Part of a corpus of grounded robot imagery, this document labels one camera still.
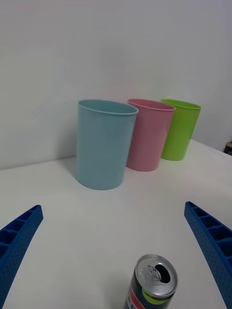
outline white wall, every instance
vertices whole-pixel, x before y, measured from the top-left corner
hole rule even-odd
[[[230,0],[0,2],[0,168],[74,155],[77,101],[202,106],[194,139],[232,138]]]

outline can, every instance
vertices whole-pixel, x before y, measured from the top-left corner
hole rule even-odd
[[[177,283],[177,273],[169,261],[159,255],[143,255],[136,263],[124,309],[165,309]]]

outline plastic cup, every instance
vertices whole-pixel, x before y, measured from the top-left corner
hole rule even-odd
[[[82,185],[106,190],[122,183],[137,113],[123,103],[79,102],[75,177]]]
[[[201,107],[172,99],[163,99],[162,102],[174,106],[176,110],[161,157],[166,160],[182,160],[185,157]]]
[[[130,99],[128,104],[136,107],[139,113],[135,121],[127,167],[140,171],[155,170],[175,107],[143,99]]]

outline white table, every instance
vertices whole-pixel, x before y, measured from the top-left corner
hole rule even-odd
[[[183,161],[126,169],[108,191],[82,186],[73,169],[74,158],[0,172],[0,227],[36,204],[44,213],[4,309],[122,309],[146,253],[177,271],[170,309],[225,308],[184,206],[190,200],[232,228],[229,155],[191,141]]]

